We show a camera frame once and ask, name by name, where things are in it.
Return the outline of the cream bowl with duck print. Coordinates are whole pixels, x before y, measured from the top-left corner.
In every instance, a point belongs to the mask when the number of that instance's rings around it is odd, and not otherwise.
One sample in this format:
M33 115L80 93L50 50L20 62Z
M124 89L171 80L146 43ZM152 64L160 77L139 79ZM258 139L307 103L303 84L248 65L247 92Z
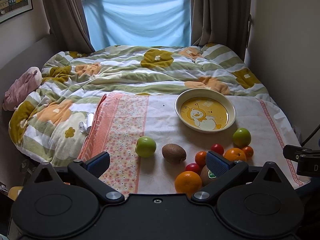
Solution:
M230 128L236 111L228 98L204 88L189 89L175 101L175 111L182 123L201 133L217 133Z

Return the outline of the light blue window sheet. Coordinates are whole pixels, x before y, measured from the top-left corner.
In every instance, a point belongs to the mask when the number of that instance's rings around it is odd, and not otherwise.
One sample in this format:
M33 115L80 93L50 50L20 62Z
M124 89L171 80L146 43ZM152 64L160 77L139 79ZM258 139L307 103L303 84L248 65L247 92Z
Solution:
M95 50L191 45L190 0L83 0L82 5Z

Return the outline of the floral striped quilt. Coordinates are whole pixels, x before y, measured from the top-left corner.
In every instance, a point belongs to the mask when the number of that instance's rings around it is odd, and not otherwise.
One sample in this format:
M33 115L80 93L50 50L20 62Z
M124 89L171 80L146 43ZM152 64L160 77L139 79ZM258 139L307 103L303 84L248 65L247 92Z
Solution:
M23 154L54 166L76 159L85 135L79 123L110 92L178 95L206 88L223 95L270 101L267 88L227 46L110 46L91 54L61 51L42 67L40 86L28 93L9 121Z

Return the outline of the large orange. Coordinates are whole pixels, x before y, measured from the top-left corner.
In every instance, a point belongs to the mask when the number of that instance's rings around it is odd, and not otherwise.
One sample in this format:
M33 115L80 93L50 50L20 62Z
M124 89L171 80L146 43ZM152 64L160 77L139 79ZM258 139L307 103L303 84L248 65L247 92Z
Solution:
M244 153L243 150L239 148L231 148L227 150L224 154L223 157L226 158L228 161L235 161L235 160L241 160L246 162L247 157Z
M202 187L201 177L193 171L184 171L175 179L177 193L185 193L188 197L199 191Z

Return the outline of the small mandarin orange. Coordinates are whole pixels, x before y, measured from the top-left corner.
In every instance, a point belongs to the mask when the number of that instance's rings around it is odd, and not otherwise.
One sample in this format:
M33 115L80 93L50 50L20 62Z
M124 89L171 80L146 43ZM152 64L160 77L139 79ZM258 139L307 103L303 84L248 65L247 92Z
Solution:
M204 167L206 165L206 155L206 151L197 152L195 155L195 163L197 163L197 165L199 166Z

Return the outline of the grey bed headboard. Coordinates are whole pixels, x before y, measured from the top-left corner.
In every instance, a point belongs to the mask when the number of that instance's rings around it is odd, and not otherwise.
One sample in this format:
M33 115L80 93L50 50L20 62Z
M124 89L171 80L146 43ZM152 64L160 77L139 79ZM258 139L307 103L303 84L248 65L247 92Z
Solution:
M12 113L4 111L2 105L5 92L10 88L29 67L38 67L40 70L43 65L61 49L54 35L50 34L35 42L27 49L19 53L11 61L1 68L1 132L8 129L8 123Z

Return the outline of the green apple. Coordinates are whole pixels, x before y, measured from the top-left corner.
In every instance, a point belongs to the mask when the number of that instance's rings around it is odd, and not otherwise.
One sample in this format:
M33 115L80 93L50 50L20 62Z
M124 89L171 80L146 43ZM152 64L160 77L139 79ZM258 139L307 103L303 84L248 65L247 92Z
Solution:
M135 152L142 158L149 158L156 152L156 142L147 136L140 137L137 140Z
M233 134L233 144L239 148L248 146L251 143L251 134L246 128L240 127Z

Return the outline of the brown curtain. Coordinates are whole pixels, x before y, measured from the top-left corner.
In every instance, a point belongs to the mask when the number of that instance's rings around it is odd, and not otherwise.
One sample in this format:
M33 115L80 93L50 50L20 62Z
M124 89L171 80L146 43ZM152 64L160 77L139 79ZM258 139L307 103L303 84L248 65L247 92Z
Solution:
M191 44L218 43L245 59L251 0L190 0Z
M50 32L62 50L94 52L81 0L42 1Z

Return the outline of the white pink floral cloth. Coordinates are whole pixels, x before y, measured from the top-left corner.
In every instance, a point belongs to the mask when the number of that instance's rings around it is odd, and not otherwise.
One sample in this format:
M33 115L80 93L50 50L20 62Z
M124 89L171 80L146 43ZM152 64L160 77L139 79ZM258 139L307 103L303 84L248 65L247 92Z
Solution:
M175 178L194 162L197 152L208 151L213 144L225 150L233 147L233 133L240 127L249 130L254 150L248 163L263 166L273 161L281 168L294 188L309 182L296 174L296 163L283 156L285 145L297 145L298 140L282 110L271 102L253 97L230 96L235 107L235 123L227 130L204 134L192 130L180 121L175 112L176 96L132 96L113 93L104 96L98 107L90 134L79 154L88 160L107 151L111 158L101 180L124 195L131 193L174 193ZM135 152L140 137L151 137L156 152L142 158ZM187 154L180 164L167 162L162 155L166 144L177 144Z

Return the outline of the brown left curtain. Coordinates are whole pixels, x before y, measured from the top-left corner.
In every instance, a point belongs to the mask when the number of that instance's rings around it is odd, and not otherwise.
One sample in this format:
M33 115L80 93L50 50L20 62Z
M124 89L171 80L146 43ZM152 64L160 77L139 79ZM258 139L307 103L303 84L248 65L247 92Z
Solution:
M62 50L94 52L81 0L42 1L50 32Z

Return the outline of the pink plush toy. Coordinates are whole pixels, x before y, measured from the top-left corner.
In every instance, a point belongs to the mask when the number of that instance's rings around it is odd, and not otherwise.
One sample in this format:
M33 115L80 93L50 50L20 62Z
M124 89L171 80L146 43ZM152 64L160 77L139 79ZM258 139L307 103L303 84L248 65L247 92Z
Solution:
M42 83L42 74L38 67L30 67L4 94L3 109L14 111L26 97Z

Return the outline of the plain brown kiwi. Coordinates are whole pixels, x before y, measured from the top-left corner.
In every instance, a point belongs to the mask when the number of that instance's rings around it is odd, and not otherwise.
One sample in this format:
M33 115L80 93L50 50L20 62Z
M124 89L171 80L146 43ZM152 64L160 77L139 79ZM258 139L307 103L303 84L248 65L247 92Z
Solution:
M186 151L177 144L166 144L162 147L163 158L171 164L180 164L187 158Z

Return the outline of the brown right curtain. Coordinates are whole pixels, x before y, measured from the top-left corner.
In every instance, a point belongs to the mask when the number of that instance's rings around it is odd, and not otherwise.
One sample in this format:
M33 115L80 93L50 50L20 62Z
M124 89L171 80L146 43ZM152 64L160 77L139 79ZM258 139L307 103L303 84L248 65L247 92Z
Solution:
M190 0L191 44L218 43L245 59L251 0Z

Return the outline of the kiwi with green sticker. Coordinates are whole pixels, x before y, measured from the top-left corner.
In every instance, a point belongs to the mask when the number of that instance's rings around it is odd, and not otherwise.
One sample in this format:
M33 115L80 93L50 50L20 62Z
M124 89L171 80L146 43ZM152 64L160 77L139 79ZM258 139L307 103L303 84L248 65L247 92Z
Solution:
M204 166L202 168L200 178L202 180L202 186L206 186L216 179L216 175L213 174L213 172L207 166Z

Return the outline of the red cherry tomato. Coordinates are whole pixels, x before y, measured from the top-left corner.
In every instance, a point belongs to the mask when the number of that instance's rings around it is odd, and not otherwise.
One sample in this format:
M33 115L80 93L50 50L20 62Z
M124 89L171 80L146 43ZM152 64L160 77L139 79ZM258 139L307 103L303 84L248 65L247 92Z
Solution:
M202 167L197 163L190 163L185 167L185 171L191 171L200 175L202 171Z
M210 149L219 155L223 155L225 152L224 148L220 144L213 144Z

